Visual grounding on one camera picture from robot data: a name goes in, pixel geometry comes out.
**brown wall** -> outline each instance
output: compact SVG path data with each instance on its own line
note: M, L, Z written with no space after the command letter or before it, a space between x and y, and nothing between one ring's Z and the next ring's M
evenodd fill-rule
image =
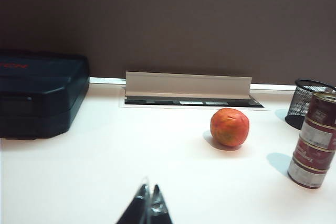
M336 0L0 0L0 47L85 54L125 71L336 84Z

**mesh pencil holder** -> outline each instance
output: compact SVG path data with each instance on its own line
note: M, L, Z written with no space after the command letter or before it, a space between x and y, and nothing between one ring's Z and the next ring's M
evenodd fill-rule
M285 120L289 125L300 130L308 112L313 93L334 93L336 92L336 88L332 85L313 80L299 79L295 81L295 84L296 89Z

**stacked cans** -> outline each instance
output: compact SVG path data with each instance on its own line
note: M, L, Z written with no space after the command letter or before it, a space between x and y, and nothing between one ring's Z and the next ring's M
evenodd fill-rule
M336 150L336 94L314 93L304 120L288 175L301 186L319 188Z

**white table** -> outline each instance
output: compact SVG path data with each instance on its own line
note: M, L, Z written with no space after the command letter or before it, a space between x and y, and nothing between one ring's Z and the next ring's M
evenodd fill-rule
M252 95L246 142L211 143L216 109L125 108L121 85L91 84L70 128L2 140L1 223L115 223L144 177L159 184L176 224L336 223L335 160L320 189L287 168L299 131L284 121L290 94Z

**black case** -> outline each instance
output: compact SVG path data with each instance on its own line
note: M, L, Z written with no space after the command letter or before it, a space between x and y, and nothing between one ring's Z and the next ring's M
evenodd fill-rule
M83 56L0 50L0 137L49 138L68 131L88 87Z

